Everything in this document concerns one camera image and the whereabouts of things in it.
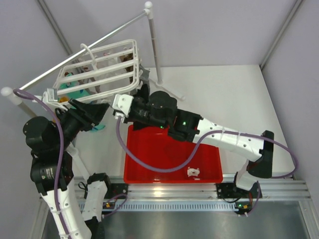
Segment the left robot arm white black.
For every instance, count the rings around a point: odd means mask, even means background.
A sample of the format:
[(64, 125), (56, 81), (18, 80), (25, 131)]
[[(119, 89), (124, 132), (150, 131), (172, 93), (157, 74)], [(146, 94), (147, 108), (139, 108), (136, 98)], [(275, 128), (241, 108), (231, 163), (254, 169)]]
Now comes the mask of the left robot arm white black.
[(62, 239), (103, 239), (102, 208), (113, 186), (106, 173), (85, 176), (85, 207), (78, 206), (73, 154), (67, 151), (81, 131), (90, 131), (103, 119), (108, 103), (86, 104), (70, 100), (69, 109), (55, 109), (55, 121), (37, 116), (23, 127), (26, 144), (31, 149), (30, 178), (47, 203)]

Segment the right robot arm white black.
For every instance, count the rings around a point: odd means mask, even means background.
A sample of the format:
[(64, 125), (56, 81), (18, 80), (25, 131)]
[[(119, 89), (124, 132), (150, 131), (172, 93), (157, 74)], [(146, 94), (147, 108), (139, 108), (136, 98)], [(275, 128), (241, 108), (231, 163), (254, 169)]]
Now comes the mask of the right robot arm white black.
[(132, 122), (134, 127), (155, 126), (167, 129), (174, 140), (193, 143), (190, 156), (179, 166), (156, 168), (136, 157), (124, 144), (120, 133), (118, 141), (126, 154), (141, 167), (158, 173), (173, 173), (188, 165), (195, 157), (200, 145), (216, 146), (246, 158), (241, 170), (237, 171), (232, 185), (237, 197), (245, 197), (260, 179), (272, 178), (274, 134), (264, 131), (253, 135), (215, 124), (201, 115), (181, 110), (177, 100), (168, 93), (157, 91), (143, 98), (139, 95), (117, 94), (112, 102), (117, 124)]

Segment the white plastic sock hanger frame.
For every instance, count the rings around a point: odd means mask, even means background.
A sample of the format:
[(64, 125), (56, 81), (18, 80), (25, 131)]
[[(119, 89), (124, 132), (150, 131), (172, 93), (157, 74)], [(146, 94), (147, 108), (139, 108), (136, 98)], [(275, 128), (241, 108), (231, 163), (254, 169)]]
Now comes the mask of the white plastic sock hanger frame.
[[(130, 94), (141, 88), (139, 80), (139, 50), (133, 39), (93, 48), (77, 60), (62, 67), (52, 88), (57, 89), (58, 99), (68, 97), (83, 103), (108, 102), (116, 94)], [(133, 60), (121, 62), (120, 56), (133, 53)], [(133, 66), (133, 72), (125, 68)], [(46, 102), (57, 106), (68, 102)]]

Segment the grey sock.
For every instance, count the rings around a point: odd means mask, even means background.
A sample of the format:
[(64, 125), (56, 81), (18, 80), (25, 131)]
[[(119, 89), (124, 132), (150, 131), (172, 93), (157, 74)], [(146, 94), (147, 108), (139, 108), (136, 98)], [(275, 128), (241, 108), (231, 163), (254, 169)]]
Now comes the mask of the grey sock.
[(150, 70), (147, 70), (142, 65), (139, 65), (139, 80), (142, 81), (144, 84), (149, 83), (149, 75)]

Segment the black sock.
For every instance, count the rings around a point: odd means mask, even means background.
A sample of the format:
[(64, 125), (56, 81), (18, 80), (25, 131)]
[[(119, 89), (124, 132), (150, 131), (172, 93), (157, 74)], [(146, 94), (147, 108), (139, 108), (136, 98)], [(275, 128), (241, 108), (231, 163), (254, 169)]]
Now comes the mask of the black sock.
[(137, 93), (135, 94), (136, 97), (142, 98), (145, 103), (149, 102), (150, 97), (150, 86), (149, 84), (143, 84), (142, 87), (137, 90)]
[(149, 127), (150, 125), (144, 122), (135, 121), (133, 123), (133, 131), (135, 130), (141, 130), (143, 128)]

